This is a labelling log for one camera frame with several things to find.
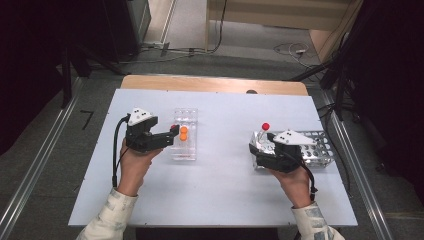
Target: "metal frame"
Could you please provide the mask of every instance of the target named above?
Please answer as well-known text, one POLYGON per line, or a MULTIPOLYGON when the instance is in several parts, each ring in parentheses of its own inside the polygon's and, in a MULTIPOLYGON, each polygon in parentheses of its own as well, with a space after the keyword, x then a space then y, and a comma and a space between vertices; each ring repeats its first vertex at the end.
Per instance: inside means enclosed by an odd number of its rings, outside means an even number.
POLYGON ((52 152, 64 126, 66 125, 66 122, 69 119, 69 116, 72 113, 75 103, 78 100, 79 92, 83 85, 84 83, 81 78, 77 78, 75 80, 73 84, 73 92, 75 93, 74 97, 71 99, 68 106, 59 112, 59 115, 57 116, 34 161, 29 167, 25 177, 23 178, 16 192, 11 197, 0 221, 0 239, 7 239, 12 232, 13 227, 15 226, 19 215, 24 209, 25 204, 28 201, 32 190, 34 189, 38 178, 43 172, 50 153, 52 152))
MULTIPOLYGON (((326 104, 333 103, 333 99, 329 91, 323 91, 323 97, 326 104)), ((352 142, 350 141, 349 135, 346 131, 345 124, 337 119, 337 116, 332 114, 331 119, 336 129, 337 135, 342 144, 343 150, 347 156, 347 162, 352 170, 352 175, 356 180, 359 188, 359 192, 364 200, 365 207, 367 208, 368 215, 374 226, 374 230, 380 240, 393 240, 393 235, 386 222, 384 214, 380 208, 377 198, 375 197, 374 191, 362 169, 361 163, 358 159, 355 149, 353 148, 352 142)))

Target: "gray floor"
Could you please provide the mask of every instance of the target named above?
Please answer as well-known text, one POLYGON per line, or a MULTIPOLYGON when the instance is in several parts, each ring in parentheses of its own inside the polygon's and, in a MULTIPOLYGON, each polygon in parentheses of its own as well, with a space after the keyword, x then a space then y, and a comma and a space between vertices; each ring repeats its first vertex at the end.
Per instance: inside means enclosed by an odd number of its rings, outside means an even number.
MULTIPOLYGON (((235 40, 223 42, 223 49, 231 48, 231 44, 227 44, 231 41, 235 40)), ((281 43, 289 41, 309 40, 298 33, 289 40, 282 38, 281 43)), ((256 51, 257 45, 250 44, 252 46, 250 48, 256 51)), ((183 54, 168 53, 165 57, 160 57, 160 51, 150 50, 142 52, 132 59, 131 63, 121 64, 119 67, 133 74, 175 74, 266 80, 287 80, 305 71, 305 67, 293 61, 290 56, 269 58, 273 50, 263 52, 259 49, 256 51, 257 54, 246 54, 243 52, 244 50, 246 49, 235 51, 241 55, 217 53, 190 58, 183 57, 173 61, 166 60, 181 57, 183 54)), ((81 231, 81 228, 68 227, 67 223, 109 103, 123 78, 101 67, 94 66, 93 69, 95 71, 90 79, 83 80, 84 85, 73 112, 9 239, 74 239, 81 231), (82 128, 88 116, 81 113, 81 110, 94 111, 93 118, 85 130, 82 128)), ((321 76, 322 74, 317 74, 317 76, 303 81, 308 86, 308 92, 314 98, 317 107, 324 105, 322 92, 317 87, 318 78, 321 76)), ((52 99, 27 127, 12 149, 0 156, 0 209, 2 211, 37 155, 43 140, 59 114, 60 105, 61 93, 52 99)), ((345 124, 349 135, 381 208, 388 216, 387 222, 394 238, 422 238, 424 229, 421 226, 424 220, 416 213, 422 213, 423 206, 418 201, 412 186, 403 178, 391 177, 384 171, 375 171, 379 160, 373 151, 367 133, 360 124, 353 123, 350 113, 345 112, 345 115, 345 124)), ((329 134, 335 140, 336 146, 342 150, 331 124, 329 134)), ((340 159, 337 159, 337 166, 347 185, 346 172, 340 159)), ((350 170, 347 174, 351 181, 351 203, 359 225, 343 228, 342 233, 346 239, 377 239, 355 179, 350 170)), ((280 239, 293 239, 295 231, 295 227, 281 228, 280 239)), ((131 227, 126 231, 126 239, 134 239, 131 227)))
MULTIPOLYGON (((169 48, 204 48, 205 47, 206 1, 176 1, 171 23, 165 42, 169 48)), ((301 63, 305 65, 319 64, 307 29, 292 29, 225 22, 222 29, 222 41, 215 55, 249 59, 285 61, 296 63, 289 50, 306 50, 301 63)), ((208 49, 214 49, 220 38, 220 21, 210 21, 208 26, 208 49)))

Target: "human hand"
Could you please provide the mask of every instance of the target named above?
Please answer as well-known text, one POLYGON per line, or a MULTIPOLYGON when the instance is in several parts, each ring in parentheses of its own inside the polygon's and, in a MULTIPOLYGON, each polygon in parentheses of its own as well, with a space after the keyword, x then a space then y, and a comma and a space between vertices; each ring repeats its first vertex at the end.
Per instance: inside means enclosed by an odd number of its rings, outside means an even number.
POLYGON ((268 169, 280 182, 281 187, 294 208, 302 208, 311 205, 312 201, 309 194, 309 176, 306 170, 298 167, 290 173, 283 173, 268 169))
POLYGON ((143 185, 144 176, 161 149, 147 153, 137 152, 126 146, 125 138, 122 141, 121 158, 121 180, 117 191, 130 197, 137 195, 138 189, 143 185))

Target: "black cable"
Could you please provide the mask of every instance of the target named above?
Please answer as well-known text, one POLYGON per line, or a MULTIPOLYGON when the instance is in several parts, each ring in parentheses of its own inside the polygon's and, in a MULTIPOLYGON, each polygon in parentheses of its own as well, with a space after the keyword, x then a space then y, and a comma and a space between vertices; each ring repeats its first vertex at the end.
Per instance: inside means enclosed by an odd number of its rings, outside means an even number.
MULTIPOLYGON (((285 45, 295 46, 295 45, 302 45, 302 44, 304 46, 306 46, 306 49, 304 49, 304 50, 307 51, 309 49, 309 46, 306 43, 300 43, 300 42, 299 43, 281 43, 281 44, 278 44, 277 46, 273 47, 273 50, 274 50, 274 52, 276 52, 280 55, 292 56, 300 65, 305 67, 305 71, 304 71, 304 73, 305 73, 310 68, 315 67, 315 66, 319 66, 319 65, 306 65, 306 64, 300 62, 300 58, 302 58, 302 56, 305 55, 306 53, 302 53, 302 54, 296 53, 297 56, 294 56, 293 53, 290 51, 290 47, 289 47, 289 50, 287 50, 289 53, 282 53, 282 52, 280 52, 280 49, 279 49, 279 47, 285 46, 285 45)), ((324 74, 323 71, 325 71, 325 69, 318 72, 318 73, 324 74)), ((316 79, 318 81, 321 81, 321 79, 316 74, 313 74, 313 75, 316 77, 316 79)), ((307 77, 307 78, 309 79, 309 81, 315 82, 315 80, 312 80, 310 77, 307 77)))
MULTIPOLYGON (((309 65, 309 66, 314 68, 314 67, 316 67, 316 66, 320 66, 320 65, 309 65)), ((322 78, 322 77, 324 77, 324 75, 325 75, 325 72, 324 72, 324 71, 326 71, 326 70, 327 70, 327 69, 324 69, 324 70, 322 70, 322 71, 320 71, 320 72, 314 73, 314 76, 318 79, 318 81, 321 81, 321 78, 322 78), (318 74, 318 73, 321 73, 321 74, 322 74, 321 78, 317 76, 317 74, 318 74)))
POLYGON ((221 46, 221 42, 222 42, 222 26, 224 25, 224 16, 225 16, 225 10, 227 9, 227 0, 225 0, 224 2, 224 8, 222 9, 222 15, 221 15, 221 24, 219 26, 219 41, 218 44, 215 46, 215 48, 210 52, 210 53, 214 53, 216 52, 216 50, 218 50, 218 48, 221 46))
POLYGON ((119 168, 119 164, 121 163, 121 159, 122 157, 125 155, 125 153, 127 153, 128 149, 130 149, 130 147, 127 147, 127 149, 125 149, 125 151, 121 154, 121 156, 119 157, 118 163, 116 164, 116 169, 119 168))
POLYGON ((309 179, 311 180, 310 198, 311 198, 311 201, 314 201, 315 200, 315 193, 318 191, 318 189, 315 188, 315 178, 314 178, 314 175, 312 174, 311 170, 306 166, 306 164, 302 160, 297 160, 296 158, 294 158, 293 156, 291 156, 290 154, 287 154, 285 152, 282 152, 282 154, 285 157, 288 157, 289 159, 294 161, 295 163, 299 164, 303 169, 306 170, 306 172, 309 176, 309 179))
POLYGON ((123 122, 128 122, 128 120, 130 119, 130 115, 127 115, 126 117, 121 118, 121 120, 119 120, 118 124, 116 125, 115 128, 115 135, 113 136, 113 170, 112 170, 112 186, 114 188, 116 188, 118 186, 118 177, 116 176, 116 173, 118 171, 118 167, 116 164, 116 145, 118 142, 118 133, 119 133, 119 128, 121 127, 121 124, 123 122))
MULTIPOLYGON (((317 108, 317 111, 319 112, 326 107, 328 108, 328 110, 323 115, 319 116, 320 119, 323 118, 323 117, 326 117, 328 114, 331 114, 332 111, 334 111, 335 103, 331 103, 331 104, 325 105, 323 107, 317 108)), ((343 103, 342 109, 347 110, 347 111, 352 112, 352 113, 355 112, 354 105, 349 104, 349 103, 343 103)))

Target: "power cord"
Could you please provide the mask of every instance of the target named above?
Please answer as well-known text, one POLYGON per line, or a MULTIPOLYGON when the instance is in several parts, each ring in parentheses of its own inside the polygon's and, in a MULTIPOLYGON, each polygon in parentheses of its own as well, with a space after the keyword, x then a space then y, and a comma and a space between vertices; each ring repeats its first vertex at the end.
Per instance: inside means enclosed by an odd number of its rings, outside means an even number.
POLYGON ((311 194, 310 194, 310 198, 311 201, 315 200, 315 193, 318 191, 318 189, 315 187, 315 177, 312 174, 311 170, 306 166, 305 162, 303 161, 299 161, 296 158, 294 158, 293 156, 291 156, 290 154, 287 154, 285 152, 281 152, 285 157, 289 158, 290 160, 292 160, 293 162, 299 164, 303 169, 305 169, 305 171, 307 172, 309 179, 311 180, 311 194))
POLYGON ((117 152, 117 142, 118 142, 118 133, 119 133, 119 128, 121 127, 121 124, 123 122, 128 123, 128 121, 130 120, 130 115, 128 114, 126 117, 123 117, 121 120, 119 120, 118 125, 116 126, 115 129, 115 135, 113 136, 113 170, 112 170, 112 186, 114 188, 116 188, 118 186, 118 177, 116 176, 117 172, 118 172, 118 166, 119 163, 121 162, 121 158, 124 156, 124 154, 128 151, 129 148, 127 148, 125 150, 125 152, 123 152, 121 154, 121 156, 119 157, 119 162, 118 164, 116 164, 116 152, 117 152))
MULTIPOLYGON (((315 66, 318 66, 318 65, 307 65, 307 64, 305 64, 305 63, 303 63, 303 62, 300 61, 300 58, 302 56, 304 56, 304 55, 308 56, 307 55, 307 51, 309 50, 309 45, 306 44, 306 43, 303 43, 303 42, 297 42, 297 43, 281 43, 281 44, 273 47, 273 50, 274 50, 274 52, 276 52, 278 54, 281 54, 281 55, 290 55, 296 62, 298 62, 300 65, 302 65, 302 66, 305 67, 305 71, 307 71, 308 69, 311 69, 311 68, 313 68, 315 66), (287 48, 287 52, 288 53, 281 52, 280 47, 281 46, 286 46, 286 45, 289 45, 289 47, 287 48), (301 48, 300 49, 297 49, 297 50, 292 50, 292 48, 294 46, 301 46, 301 48)), ((318 77, 316 74, 314 74, 314 76, 316 77, 316 79, 318 81, 321 80, 321 78, 318 77)), ((308 77, 308 79, 311 82, 315 82, 315 80, 312 80, 310 77, 308 77)))

